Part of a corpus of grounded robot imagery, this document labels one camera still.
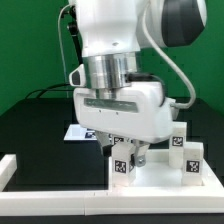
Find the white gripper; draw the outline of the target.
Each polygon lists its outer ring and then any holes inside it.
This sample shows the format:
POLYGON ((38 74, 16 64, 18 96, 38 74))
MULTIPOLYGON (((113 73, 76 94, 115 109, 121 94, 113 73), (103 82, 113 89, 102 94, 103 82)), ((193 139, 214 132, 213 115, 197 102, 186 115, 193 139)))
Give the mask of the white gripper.
POLYGON ((99 99, 93 89, 86 87, 83 64, 69 75, 77 121, 96 131, 102 155, 111 156, 109 134, 135 139, 134 161, 142 167, 150 144, 167 140, 173 132, 171 100, 157 76, 131 73, 128 79, 129 86, 117 89, 115 99, 99 99))

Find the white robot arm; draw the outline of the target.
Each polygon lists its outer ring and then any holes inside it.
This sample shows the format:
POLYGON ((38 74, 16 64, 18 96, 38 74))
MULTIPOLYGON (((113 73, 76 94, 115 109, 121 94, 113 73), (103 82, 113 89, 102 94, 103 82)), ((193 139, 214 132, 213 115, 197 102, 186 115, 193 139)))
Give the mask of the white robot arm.
POLYGON ((91 128, 104 154, 120 149, 109 136, 133 140, 133 162, 145 164, 151 144, 170 138, 173 120, 194 104, 196 92, 162 49, 187 46, 203 32, 205 0, 69 0, 75 7, 83 47, 72 82, 79 124, 91 128), (140 71, 139 53, 154 49, 186 85, 190 99, 178 103, 163 81, 140 71))

